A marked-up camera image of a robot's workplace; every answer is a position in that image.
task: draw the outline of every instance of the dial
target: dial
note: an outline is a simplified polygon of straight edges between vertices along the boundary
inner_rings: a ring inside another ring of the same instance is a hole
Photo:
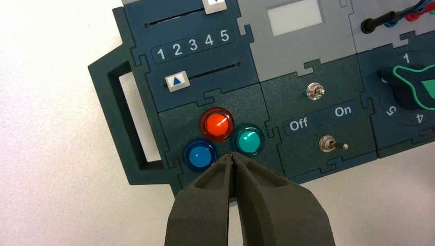
[[[380,97],[384,112],[405,125],[419,125],[435,110],[435,56],[408,51],[392,59],[380,72],[390,93]]]

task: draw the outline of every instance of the blue indicator light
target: blue indicator light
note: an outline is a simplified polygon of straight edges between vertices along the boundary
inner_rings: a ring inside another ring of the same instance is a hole
[[[184,148],[184,163],[195,172],[204,172],[218,158],[214,144],[204,138],[187,143]]]

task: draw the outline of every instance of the number 5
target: number 5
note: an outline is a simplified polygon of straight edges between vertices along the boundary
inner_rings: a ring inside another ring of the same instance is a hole
[[[227,29],[221,31],[222,41],[226,42],[230,39],[230,36],[226,33]]]

